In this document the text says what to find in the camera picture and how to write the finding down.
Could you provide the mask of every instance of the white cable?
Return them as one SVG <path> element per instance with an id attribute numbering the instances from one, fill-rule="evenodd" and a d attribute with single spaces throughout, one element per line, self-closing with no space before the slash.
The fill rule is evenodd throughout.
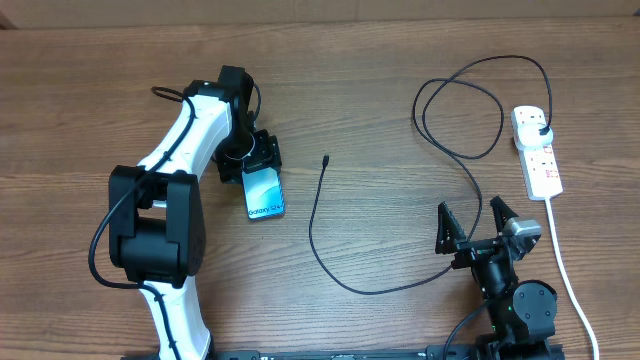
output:
<path id="1" fill-rule="evenodd" d="M 549 217 L 549 228 L 551 229 L 551 241 L 553 242 L 553 250 L 556 253 L 556 260 L 558 261 L 558 268 L 560 269 L 560 275 L 562 275 L 562 280 L 564 281 L 564 285 L 567 288 L 567 292 L 569 293 L 569 298 L 573 303 L 573 306 L 576 308 L 578 315 L 580 316 L 580 320 L 584 324 L 585 329 L 587 329 L 587 333 L 589 334 L 589 339 L 591 339 L 591 347 L 593 348 L 593 359 L 600 359 L 600 350 L 598 349 L 598 340 L 596 339 L 596 334 L 593 332 L 591 328 L 591 324 L 589 324 L 589 320 L 587 320 L 587 316 L 582 311 L 580 304 L 578 304 L 578 299 L 576 299 L 576 295 L 573 293 L 573 289 L 571 288 L 571 283 L 569 282 L 569 277 L 567 276 L 567 271 L 564 268 L 564 263 L 562 262 L 562 254 L 560 254 L 560 245 L 558 244 L 558 236 L 556 235 L 556 223 L 553 220 L 553 212 L 551 211 L 551 199 L 545 198 L 544 204 L 547 207 L 547 215 Z"/>

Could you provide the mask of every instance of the wood grain surface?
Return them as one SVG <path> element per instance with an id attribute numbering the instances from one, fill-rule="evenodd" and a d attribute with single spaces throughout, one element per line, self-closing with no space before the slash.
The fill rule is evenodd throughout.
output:
<path id="1" fill-rule="evenodd" d="M 639 8 L 639 0 L 0 0 L 9 29 L 603 17 Z"/>
<path id="2" fill-rule="evenodd" d="M 346 292 L 310 251 L 312 201 L 328 153 L 314 238 L 345 283 L 376 290 L 444 268 L 451 258 L 433 251 L 437 204 L 448 201 L 468 231 L 476 197 L 463 172 L 416 134 L 411 103 L 424 81 L 507 53 L 537 59 L 551 79 L 565 188 L 553 201 L 558 233 L 602 357 L 640 357 L 638 19 L 3 31 L 0 49 L 1 359 L 116 359 L 157 349 L 143 297 L 92 279 L 89 241 L 107 208 L 111 170 L 146 156 L 178 114 L 149 88 L 215 80 L 223 64 L 246 67 L 262 89 L 259 127 L 278 136 L 288 209 L 284 218 L 251 223 L 242 188 L 220 184 L 215 166 L 207 169 L 200 186 L 208 239 L 197 283 L 217 349 L 443 343 L 480 303 L 469 271 L 383 296 Z M 507 112 L 547 107 L 529 63 L 487 63 L 464 78 L 492 90 Z M 499 125 L 493 101 L 455 86 L 429 116 L 433 133 L 465 153 L 488 147 Z M 526 197 L 510 134 L 507 123 L 489 156 L 465 162 L 487 209 L 476 239 L 494 235 L 488 200 L 498 194 L 543 224 L 543 240 L 517 272 L 556 288 L 551 341 L 569 359 L 588 359 L 544 205 Z M 106 237 L 97 258 L 105 277 L 124 280 Z M 459 341 L 487 331 L 484 317 Z"/>

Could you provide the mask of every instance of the black cable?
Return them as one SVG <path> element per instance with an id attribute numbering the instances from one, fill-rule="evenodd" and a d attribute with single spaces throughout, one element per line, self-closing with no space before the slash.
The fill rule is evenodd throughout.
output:
<path id="1" fill-rule="evenodd" d="M 260 105 L 262 105 L 262 94 L 260 93 L 260 88 L 258 87 L 258 84 L 253 83 L 253 87 L 256 88 L 256 93 L 258 94 L 258 105 L 256 106 L 256 111 L 253 114 L 253 126 L 255 127 L 256 124 L 256 120 L 258 120 L 258 114 L 260 114 Z"/>
<path id="2" fill-rule="evenodd" d="M 430 143 L 431 145 L 435 146 L 436 148 L 438 148 L 443 153 L 447 154 L 456 163 L 458 163 L 458 165 L 460 165 L 462 170 L 464 170 L 464 172 L 467 173 L 467 176 L 469 176 L 469 179 L 471 180 L 471 183 L 473 184 L 473 186 L 474 186 L 474 188 L 476 190 L 476 193 L 478 194 L 478 213 L 476 214 L 476 219 L 475 219 L 475 221 L 473 223 L 473 226 L 471 227 L 471 231 L 469 231 L 469 236 L 467 237 L 468 240 L 471 240 L 471 237 L 473 236 L 473 233 L 475 232 L 476 227 L 478 226 L 478 222 L 480 221 L 480 216 L 482 214 L 482 191 L 480 191 L 480 186 L 478 185 L 478 182 L 476 181 L 476 179 L 473 177 L 473 175 L 471 175 L 471 172 L 469 171 L 469 169 L 467 169 L 467 167 L 460 161 L 460 159 L 477 160 L 477 159 L 485 157 L 487 154 L 489 154 L 491 152 L 491 150 L 493 150 L 493 148 L 498 143 L 498 140 L 500 139 L 500 135 L 502 134 L 502 129 L 504 127 L 504 109 L 502 107 L 502 104 L 498 100 L 498 98 L 495 95 L 493 95 L 493 93 L 491 93 L 489 90 L 487 90 L 487 89 L 485 89 L 485 88 L 483 88 L 483 87 L 481 87 L 479 85 L 472 84 L 470 82 L 466 82 L 466 81 L 462 81 L 462 80 L 455 80 L 455 78 L 458 77 L 466 69 L 470 68 L 473 65 L 476 65 L 476 64 L 481 63 L 481 62 L 489 61 L 489 60 L 495 60 L 495 59 L 523 59 L 523 60 L 527 60 L 527 61 L 532 62 L 533 64 L 535 64 L 538 67 L 538 69 L 540 69 L 540 72 L 542 72 L 542 76 L 544 77 L 544 81 L 545 81 L 545 84 L 547 86 L 547 92 L 549 94 L 549 120 L 547 122 L 547 126 L 540 130 L 541 134 L 543 134 L 543 135 L 546 134 L 549 131 L 549 127 L 551 126 L 551 117 L 552 117 L 552 96 L 551 96 L 551 85 L 549 83 L 549 78 L 547 77 L 547 73 L 544 71 L 544 68 L 542 68 L 542 65 L 540 65 L 537 61 L 533 60 L 532 58 L 529 58 L 529 57 L 526 57 L 526 56 L 521 56 L 521 55 L 501 55 L 501 56 L 492 56 L 492 57 L 488 57 L 488 58 L 485 58 L 485 59 L 480 59 L 480 60 L 474 61 L 471 64 L 469 64 L 469 65 L 463 67 L 462 69 L 458 70 L 455 74 L 451 75 L 448 79 L 443 79 L 443 78 L 431 79 L 431 80 L 425 82 L 420 87 L 420 90 L 418 90 L 418 93 L 416 94 L 416 98 L 413 101 L 413 107 L 411 108 L 411 119 L 413 120 L 413 123 L 414 123 L 414 125 L 416 127 L 416 130 L 418 130 L 418 133 L 425 140 L 427 140 L 428 143 Z M 433 94 L 431 94 L 431 97 L 429 98 L 429 100 L 427 101 L 427 103 L 425 104 L 425 106 L 424 106 L 424 108 L 422 110 L 422 125 L 423 125 L 423 128 L 424 128 L 424 132 L 422 132 L 422 130 L 420 129 L 420 126 L 418 125 L 418 120 L 416 119 L 416 106 L 417 106 L 417 103 L 418 103 L 418 98 L 420 97 L 420 94 L 422 93 L 422 90 L 427 85 L 429 85 L 431 83 L 434 83 L 434 82 L 442 82 L 442 84 L 436 89 L 436 91 L 433 92 Z M 435 137 L 431 134 L 431 132 L 429 132 L 429 128 L 427 126 L 427 108 L 431 104 L 431 101 L 433 101 L 433 99 L 436 97 L 436 95 L 438 95 L 438 93 L 442 90 L 442 88 L 444 88 L 449 83 L 465 85 L 465 86 L 469 86 L 471 88 L 474 88 L 476 90 L 480 90 L 483 93 L 485 93 L 488 96 L 490 96 L 496 102 L 498 107 L 500 108 L 500 127 L 498 129 L 498 133 L 496 134 L 496 138 L 493 140 L 493 143 L 491 144 L 491 146 L 489 146 L 489 148 L 487 150 L 485 150 L 483 153 L 481 153 L 479 155 L 464 155 L 464 154 L 460 154 L 460 153 L 454 152 L 454 151 L 448 149 L 447 147 L 445 147 L 444 145 L 442 145 L 441 143 L 439 143 L 435 139 Z"/>
<path id="3" fill-rule="evenodd" d="M 388 294 L 388 293 L 391 293 L 391 292 L 411 289 L 411 288 L 416 287 L 416 286 L 424 285 L 424 284 L 426 284 L 428 282 L 431 282 L 431 281 L 439 278 L 440 276 L 446 274 L 447 271 L 451 270 L 451 265 L 449 265 L 444 270 L 440 271 L 439 273 L 433 275 L 432 277 L 430 277 L 428 279 L 424 279 L 422 281 L 418 281 L 416 283 L 409 284 L 409 285 L 398 286 L 398 287 L 395 287 L 395 288 L 386 289 L 386 290 L 379 290 L 379 291 L 361 291 L 361 290 L 356 290 L 356 289 L 354 289 L 354 288 L 352 288 L 350 286 L 345 285 L 340 280 L 338 280 L 338 278 L 336 278 L 331 273 L 331 271 L 329 271 L 329 269 L 327 269 L 327 267 L 324 265 L 324 263 L 320 259 L 320 256 L 318 255 L 318 252 L 316 251 L 316 247 L 313 244 L 313 236 L 311 235 L 312 228 L 313 228 L 313 219 L 316 216 L 316 208 L 318 206 L 318 198 L 320 197 L 320 189 L 322 188 L 322 178 L 324 178 L 324 172 L 325 172 L 325 170 L 327 170 L 327 165 L 329 165 L 329 155 L 325 155 L 324 158 L 322 159 L 322 172 L 320 173 L 320 180 L 318 181 L 318 192 L 316 193 L 316 200 L 313 203 L 313 210 L 311 211 L 311 219 L 309 220 L 309 244 L 311 244 L 311 251 L 313 252 L 313 255 L 316 257 L 316 260 L 318 261 L 318 264 L 320 264 L 320 266 L 322 267 L 324 272 L 326 272 L 327 275 L 329 275 L 329 277 L 331 279 L 333 279 L 333 281 L 336 282 L 336 284 L 342 286 L 342 288 L 344 288 L 346 290 L 351 291 L 352 293 L 356 293 L 356 294 L 360 294 L 360 295 L 381 295 L 381 294 Z"/>
<path id="4" fill-rule="evenodd" d="M 165 151 L 162 158 L 155 165 L 153 165 L 149 170 L 147 170 L 147 172 L 144 175 L 142 175 L 133 184 L 133 186 L 131 186 L 131 188 L 127 191 L 127 193 L 124 194 L 120 198 L 120 200 L 118 200 L 118 202 L 113 206 L 113 208 L 109 210 L 107 215 L 105 215 L 104 219 L 102 219 L 102 222 L 100 223 L 100 225 L 98 226 L 98 229 L 93 235 L 93 239 L 91 240 L 91 245 L 89 246 L 89 271 L 91 271 L 91 275 L 93 275 L 93 278 L 96 279 L 96 281 L 103 286 L 116 288 L 116 289 L 142 289 L 142 290 L 147 290 L 151 292 L 154 295 L 154 300 L 157 301 L 158 305 L 160 306 L 160 312 L 162 313 L 162 321 L 164 323 L 165 331 L 167 332 L 169 347 L 173 350 L 173 354 L 176 360 L 180 360 L 180 354 L 178 352 L 177 346 L 175 345 L 176 342 L 173 339 L 173 335 L 169 327 L 169 317 L 167 315 L 167 310 L 166 310 L 164 301 L 162 300 L 163 295 L 154 287 L 145 285 L 143 283 L 115 283 L 115 282 L 106 280 L 98 273 L 98 270 L 96 269 L 96 263 L 95 263 L 95 255 L 96 255 L 96 249 L 98 247 L 98 241 L 100 240 L 100 237 L 102 236 L 102 233 L 104 232 L 105 228 L 111 221 L 111 218 L 113 217 L 113 215 L 120 208 L 120 206 L 122 206 L 124 201 L 129 196 L 131 196 L 136 190 L 138 190 L 140 185 L 150 175 L 155 173 L 160 167 L 162 167 L 162 165 L 164 165 L 164 163 L 166 163 L 171 158 L 171 155 L 173 155 L 173 153 L 176 151 L 176 149 L 178 148 L 182 140 L 184 140 L 184 138 L 187 136 L 187 133 L 191 129 L 191 126 L 193 125 L 193 122 L 196 118 L 196 110 L 195 110 L 195 107 L 193 106 L 193 103 L 188 97 L 185 97 L 181 92 L 173 89 L 162 88 L 162 87 L 153 87 L 151 88 L 151 92 L 153 92 L 157 96 L 160 96 L 161 98 L 165 98 L 168 100 L 178 101 L 178 102 L 182 102 L 182 100 L 185 101 L 189 105 L 189 109 L 191 110 L 189 114 L 189 120 L 187 121 L 187 125 L 185 125 L 184 130 L 182 130 L 182 132 L 180 133 L 176 141 L 171 145 L 171 147 L 167 151 Z M 165 95 L 164 93 L 174 94 L 176 96 L 179 96 L 180 99 L 182 100 L 178 98 L 174 98 L 172 96 Z"/>
<path id="5" fill-rule="evenodd" d="M 482 305 L 480 305 L 477 309 L 473 310 L 471 314 L 467 315 L 464 319 L 462 319 L 462 321 L 460 321 L 458 325 L 456 325 L 455 328 L 453 328 L 453 331 L 451 332 L 451 334 L 449 334 L 449 337 L 447 338 L 447 342 L 444 343 L 444 347 L 442 348 L 442 360 L 447 359 L 447 355 L 449 355 L 449 346 L 451 346 L 451 342 L 453 341 L 453 338 L 456 337 L 456 334 L 458 333 L 458 331 L 460 331 L 460 329 L 462 329 L 469 321 L 473 320 L 476 316 L 480 315 L 480 313 L 485 308 L 489 307 L 489 305 L 491 305 L 494 300 L 495 299 L 491 299 L 483 302 Z"/>

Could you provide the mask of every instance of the power plug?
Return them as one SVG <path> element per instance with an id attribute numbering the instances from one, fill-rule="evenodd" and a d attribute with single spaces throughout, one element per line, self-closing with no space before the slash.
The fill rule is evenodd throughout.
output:
<path id="1" fill-rule="evenodd" d="M 534 106 L 518 106 L 511 112 L 514 141 L 522 174 L 531 200 L 552 198 L 562 192 L 562 182 L 551 141 L 553 131 L 541 135 L 546 126 L 544 112 Z"/>
<path id="2" fill-rule="evenodd" d="M 540 134 L 540 130 L 547 126 L 544 111 L 535 106 L 518 106 L 511 112 L 513 138 L 518 150 L 532 150 L 545 145 L 551 145 L 553 130 Z"/>

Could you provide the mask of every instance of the white power strip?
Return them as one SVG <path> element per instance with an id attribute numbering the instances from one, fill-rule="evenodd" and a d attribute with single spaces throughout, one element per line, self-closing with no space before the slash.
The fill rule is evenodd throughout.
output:
<path id="1" fill-rule="evenodd" d="M 551 147 L 553 135 L 544 141 L 532 140 L 536 136 L 541 137 L 538 126 L 535 125 L 546 125 L 544 112 L 534 106 L 518 106 L 511 112 L 511 124 L 529 199 L 544 200 L 560 194 L 562 182 Z M 522 143 L 525 136 L 529 140 L 527 145 Z M 531 143 L 537 143 L 538 146 L 532 146 Z"/>
<path id="2" fill-rule="evenodd" d="M 522 164 L 522 173 L 524 175 L 527 194 L 531 200 L 544 200 L 547 215 L 549 216 L 549 228 L 551 229 L 551 241 L 553 242 L 553 250 L 560 269 L 560 275 L 567 288 L 569 298 L 576 308 L 582 323 L 584 324 L 591 346 L 593 348 L 593 358 L 600 359 L 600 350 L 598 349 L 598 340 L 589 324 L 589 320 L 582 311 L 578 299 L 573 293 L 573 288 L 569 282 L 569 277 L 564 268 L 562 254 L 560 253 L 560 244 L 556 234 L 556 225 L 553 219 L 551 209 L 551 198 L 562 193 L 562 182 L 560 181 L 560 173 L 558 172 L 558 163 L 556 162 L 551 141 L 553 133 L 540 135 L 538 129 L 546 124 L 544 112 L 534 106 L 518 106 L 511 112 L 511 124 L 513 125 L 514 141 L 520 155 L 520 163 Z"/>

